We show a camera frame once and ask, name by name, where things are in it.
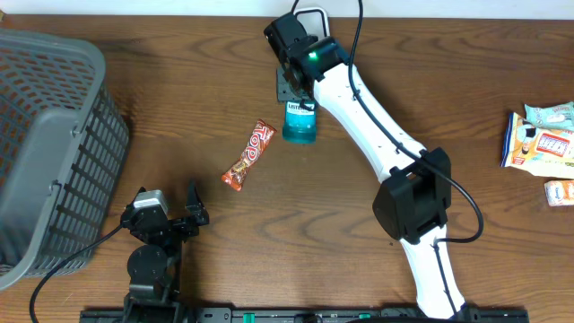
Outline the teal mouthwash bottle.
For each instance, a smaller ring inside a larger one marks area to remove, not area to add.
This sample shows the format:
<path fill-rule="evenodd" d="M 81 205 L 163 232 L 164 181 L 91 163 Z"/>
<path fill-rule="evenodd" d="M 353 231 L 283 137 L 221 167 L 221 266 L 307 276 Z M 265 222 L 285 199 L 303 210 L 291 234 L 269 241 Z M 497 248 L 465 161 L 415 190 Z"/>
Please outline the teal mouthwash bottle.
<path fill-rule="evenodd" d="M 286 101 L 283 139 L 295 144 L 314 144 L 317 138 L 316 102 Z"/>

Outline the orange chocolate bar wrapper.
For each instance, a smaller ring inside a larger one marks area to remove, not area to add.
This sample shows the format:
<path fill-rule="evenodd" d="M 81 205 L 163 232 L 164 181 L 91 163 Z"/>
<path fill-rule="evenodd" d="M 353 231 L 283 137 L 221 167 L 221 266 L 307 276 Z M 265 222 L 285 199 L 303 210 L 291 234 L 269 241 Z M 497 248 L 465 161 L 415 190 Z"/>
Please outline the orange chocolate bar wrapper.
<path fill-rule="evenodd" d="M 239 159 L 222 175 L 222 181 L 236 191 L 240 191 L 251 167 L 258 161 L 270 141 L 276 134 L 276 129 L 259 119 L 248 139 L 248 143 Z"/>

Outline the yellow snack bag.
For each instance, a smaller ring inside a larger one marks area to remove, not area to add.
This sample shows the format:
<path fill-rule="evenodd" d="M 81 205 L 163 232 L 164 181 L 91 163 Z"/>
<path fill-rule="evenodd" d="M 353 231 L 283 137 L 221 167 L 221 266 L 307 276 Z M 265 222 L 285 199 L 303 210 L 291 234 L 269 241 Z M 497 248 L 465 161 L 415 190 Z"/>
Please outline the yellow snack bag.
<path fill-rule="evenodd" d="M 573 179 L 573 132 L 536 127 L 512 112 L 500 166 L 525 170 L 537 177 Z"/>

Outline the teal wet wipes pack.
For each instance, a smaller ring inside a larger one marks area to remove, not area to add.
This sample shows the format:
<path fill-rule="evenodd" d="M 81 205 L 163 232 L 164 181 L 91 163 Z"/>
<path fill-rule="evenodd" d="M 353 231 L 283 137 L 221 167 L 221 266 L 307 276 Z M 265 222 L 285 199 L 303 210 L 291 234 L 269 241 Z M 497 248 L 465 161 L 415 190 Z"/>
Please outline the teal wet wipes pack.
<path fill-rule="evenodd" d="M 526 120 L 536 127 L 573 130 L 573 102 L 541 108 L 525 105 Z"/>

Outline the orange tissue pack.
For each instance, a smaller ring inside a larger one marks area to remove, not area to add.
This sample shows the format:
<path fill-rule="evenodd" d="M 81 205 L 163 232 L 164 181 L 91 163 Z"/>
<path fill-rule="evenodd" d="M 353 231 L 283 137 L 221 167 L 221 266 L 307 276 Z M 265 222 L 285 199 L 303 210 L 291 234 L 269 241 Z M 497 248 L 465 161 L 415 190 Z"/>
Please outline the orange tissue pack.
<path fill-rule="evenodd" d="M 573 180 L 552 180 L 544 184 L 544 191 L 549 206 L 574 205 Z"/>

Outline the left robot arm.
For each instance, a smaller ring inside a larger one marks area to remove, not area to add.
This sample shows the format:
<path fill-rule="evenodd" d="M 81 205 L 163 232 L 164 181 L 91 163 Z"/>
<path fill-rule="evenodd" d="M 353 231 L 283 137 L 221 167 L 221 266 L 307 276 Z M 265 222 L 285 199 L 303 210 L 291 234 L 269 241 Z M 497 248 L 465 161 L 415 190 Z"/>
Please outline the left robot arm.
<path fill-rule="evenodd" d="M 129 292 L 124 299 L 122 323 L 188 322 L 191 314 L 178 301 L 183 244 L 209 223 L 209 214 L 190 182 L 185 203 L 187 215 L 168 217 L 160 190 L 140 188 L 120 217 L 120 224 L 143 245 L 127 260 Z"/>

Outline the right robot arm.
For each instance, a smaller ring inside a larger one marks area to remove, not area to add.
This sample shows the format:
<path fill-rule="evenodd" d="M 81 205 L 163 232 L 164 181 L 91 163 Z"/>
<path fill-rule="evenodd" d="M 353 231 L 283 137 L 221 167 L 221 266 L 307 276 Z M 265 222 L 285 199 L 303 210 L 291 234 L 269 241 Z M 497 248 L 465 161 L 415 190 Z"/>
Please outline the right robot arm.
<path fill-rule="evenodd" d="M 390 117 L 334 38 L 308 33 L 294 13 L 272 21 L 264 35 L 291 86 L 328 111 L 373 168 L 380 187 L 372 210 L 404 249 L 420 310 L 433 319 L 460 318 L 465 299 L 445 246 L 451 205 L 447 154 L 428 151 Z"/>

